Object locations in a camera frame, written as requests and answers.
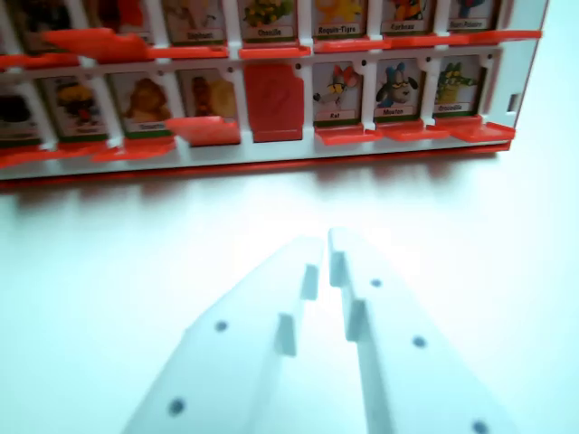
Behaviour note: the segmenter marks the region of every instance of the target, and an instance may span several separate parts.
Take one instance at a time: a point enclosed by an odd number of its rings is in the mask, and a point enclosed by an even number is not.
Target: cartoon crocodile picture
[[[457,102],[461,86],[475,86],[478,82],[474,79],[463,77],[460,70],[462,63],[449,63],[438,78],[435,104],[449,104]]]

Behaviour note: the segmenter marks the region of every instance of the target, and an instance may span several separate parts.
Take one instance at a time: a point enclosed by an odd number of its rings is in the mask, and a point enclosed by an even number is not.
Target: printed character name
[[[280,29],[271,29],[271,30],[258,30],[257,34],[259,36],[281,36],[281,30]]]
[[[138,124],[139,129],[151,130],[151,129],[163,129],[165,126],[161,122],[155,124]]]
[[[191,39],[193,41],[202,41],[202,40],[210,40],[215,39],[213,32],[208,33],[201,33],[201,32],[188,32],[187,39]]]
[[[385,108],[382,111],[382,116],[403,115],[404,110],[400,108]]]
[[[438,106],[439,111],[462,110],[462,104],[453,104],[452,106]]]
[[[451,29],[478,29],[482,25],[482,21],[451,21]]]
[[[414,30],[415,24],[394,23],[390,26],[391,30]]]
[[[336,26],[336,27],[319,27],[318,28],[318,33],[320,34],[349,34],[349,33],[356,33],[357,29],[355,27],[352,26],[347,26],[347,25],[341,25],[341,26]]]

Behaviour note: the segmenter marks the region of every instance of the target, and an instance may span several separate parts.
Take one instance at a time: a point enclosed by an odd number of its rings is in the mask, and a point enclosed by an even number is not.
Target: small hole
[[[183,412],[185,409],[185,401],[181,398],[175,398],[169,404],[169,414],[171,416],[177,416]]]
[[[509,113],[513,113],[513,112],[517,111],[518,99],[520,98],[520,96],[521,96],[520,93],[513,93],[510,96],[510,99],[508,100],[508,107],[507,107],[507,111]]]
[[[426,339],[424,339],[422,336],[416,336],[413,339],[413,344],[418,348],[424,348],[426,346]]]
[[[229,325],[225,322],[225,321],[217,321],[217,323],[215,324],[215,330],[217,330],[218,332],[222,332],[225,329],[227,329]]]
[[[472,430],[477,434],[489,433],[489,428],[487,427],[487,424],[485,422],[481,422],[480,420],[477,420],[472,424]]]

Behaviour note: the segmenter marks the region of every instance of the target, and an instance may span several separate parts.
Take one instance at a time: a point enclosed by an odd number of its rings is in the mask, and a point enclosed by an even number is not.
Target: white plastic piece
[[[125,434],[250,433],[295,355],[303,300],[318,296],[324,242],[297,238],[186,331]]]
[[[515,434],[505,412],[376,247],[329,233],[330,285],[356,342],[370,434]]]

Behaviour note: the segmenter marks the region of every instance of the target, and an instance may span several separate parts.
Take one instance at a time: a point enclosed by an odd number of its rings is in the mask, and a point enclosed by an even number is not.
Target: cartoon bird picture
[[[362,13],[359,0],[316,0],[316,9],[324,15],[322,23],[332,23],[336,18],[351,23]]]
[[[251,27],[274,24],[282,16],[293,13],[293,0],[252,0],[243,12],[245,21]]]
[[[137,81],[130,95],[128,110],[123,116],[136,123],[160,122],[171,118],[163,89],[149,78]]]
[[[163,0],[163,7],[167,15],[186,22],[192,30],[205,28],[210,20],[217,19],[209,12],[210,0]]]
[[[338,65],[334,65],[327,92],[324,95],[315,93],[314,100],[319,104],[333,104],[336,109],[341,109],[344,93],[357,86],[359,82],[360,75],[354,68],[348,66],[342,70]]]
[[[76,119],[76,125],[97,125],[94,117],[99,114],[96,108],[92,90],[80,83],[61,84],[56,88],[57,104],[66,113]]]
[[[28,32],[71,28],[71,18],[62,0],[20,0],[12,3],[26,15],[25,26]]]
[[[449,104],[457,102],[460,87],[475,86],[478,82],[474,79],[463,77],[461,70],[462,64],[449,63],[438,78],[438,87],[436,89],[435,104]]]
[[[426,8],[428,0],[390,0],[394,3],[394,20],[395,21],[410,21],[422,20],[422,12]]]
[[[412,77],[406,77],[405,69],[406,65],[403,61],[398,63],[396,69],[392,66],[386,68],[386,83],[376,94],[378,108],[392,107],[394,103],[405,104],[410,100],[411,88],[418,89],[418,82]]]
[[[486,0],[456,0],[459,5],[459,18],[468,18],[470,14],[470,9],[477,7],[485,3]]]

